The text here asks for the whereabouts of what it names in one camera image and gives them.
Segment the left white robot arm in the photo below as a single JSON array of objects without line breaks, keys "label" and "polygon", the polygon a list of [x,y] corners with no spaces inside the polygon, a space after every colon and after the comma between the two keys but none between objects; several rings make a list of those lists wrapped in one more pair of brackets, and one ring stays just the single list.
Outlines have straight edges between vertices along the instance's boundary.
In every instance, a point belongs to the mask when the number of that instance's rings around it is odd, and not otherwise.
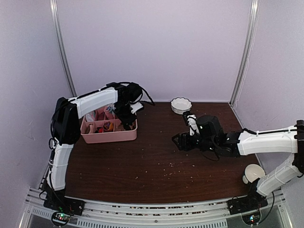
[{"label": "left white robot arm", "polygon": [[144,108],[143,95],[147,91],[134,82],[112,82],[90,93],[57,100],[50,121],[48,175],[44,182],[46,201],[58,211],[71,209],[72,203],[65,197],[66,171],[74,145],[80,138],[80,119],[102,107],[111,107],[125,130],[136,121],[136,113]]}]

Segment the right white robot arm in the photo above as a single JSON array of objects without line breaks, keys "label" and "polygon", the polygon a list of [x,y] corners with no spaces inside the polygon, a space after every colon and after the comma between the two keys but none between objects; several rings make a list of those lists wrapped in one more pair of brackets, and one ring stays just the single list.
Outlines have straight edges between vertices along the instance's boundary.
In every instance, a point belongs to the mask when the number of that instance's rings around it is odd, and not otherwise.
[{"label": "right white robot arm", "polygon": [[252,154],[287,153],[287,159],[273,171],[251,182],[249,193],[244,198],[246,209],[254,209],[274,190],[285,185],[295,177],[304,174],[304,122],[268,131],[224,132],[218,118],[212,115],[196,117],[190,112],[183,114],[189,131],[172,137],[180,151],[198,149],[213,152],[216,158],[239,158]]}]

